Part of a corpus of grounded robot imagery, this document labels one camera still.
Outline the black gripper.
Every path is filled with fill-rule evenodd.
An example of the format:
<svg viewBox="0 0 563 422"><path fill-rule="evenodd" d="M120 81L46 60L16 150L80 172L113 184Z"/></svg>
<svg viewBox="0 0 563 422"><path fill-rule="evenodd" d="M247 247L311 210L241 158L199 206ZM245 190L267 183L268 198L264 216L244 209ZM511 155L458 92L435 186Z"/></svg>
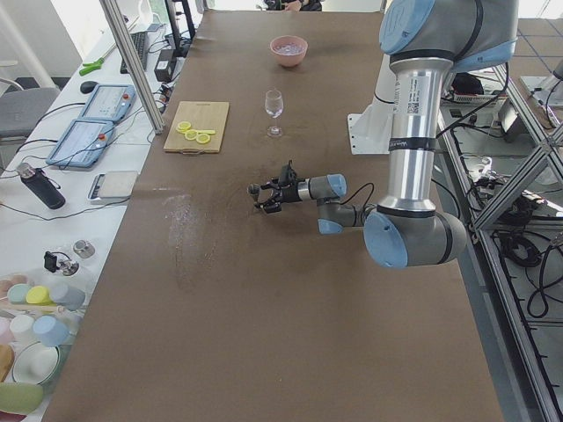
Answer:
<svg viewBox="0 0 563 422"><path fill-rule="evenodd" d="M300 200L298 194L298 184L300 178L292 167L292 161L289 160L286 165L281 168L279 178L271 178L265 184L260 185L262 191L272 190L274 192L281 191L281 198L268 198L265 201L256 200L254 206L263 210L266 214L273 214L282 211L282 203L293 203Z"/></svg>

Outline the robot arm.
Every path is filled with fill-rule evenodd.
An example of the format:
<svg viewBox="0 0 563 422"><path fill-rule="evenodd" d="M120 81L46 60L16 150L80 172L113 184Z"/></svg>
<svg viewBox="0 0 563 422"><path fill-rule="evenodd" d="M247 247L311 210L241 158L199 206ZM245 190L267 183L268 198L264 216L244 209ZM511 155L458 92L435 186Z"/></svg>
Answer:
<svg viewBox="0 0 563 422"><path fill-rule="evenodd" d="M362 229L369 255L383 267L439 265L466 245L464 225L442 214L429 190L443 83L449 73L508 62L515 51L515 1L395 1L379 32L382 74L393 74L393 103L386 123L377 126L370 105L350 127L354 134L389 138L387 194L377 204L355 207L344 201L345 178L329 174L300 178L290 165L264 185L252 184L254 205L267 213L285 203L315 200L318 229L335 234Z"/></svg>

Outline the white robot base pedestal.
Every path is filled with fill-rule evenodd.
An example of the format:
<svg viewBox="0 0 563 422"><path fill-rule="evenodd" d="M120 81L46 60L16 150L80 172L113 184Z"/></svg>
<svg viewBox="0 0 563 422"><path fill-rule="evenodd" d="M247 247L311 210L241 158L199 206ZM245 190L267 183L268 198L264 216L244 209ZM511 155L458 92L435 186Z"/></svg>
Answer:
<svg viewBox="0 0 563 422"><path fill-rule="evenodd" d="M353 155L389 153L395 81L390 69L390 57L384 54L371 104L363 113L350 113L347 116L348 138Z"/></svg>

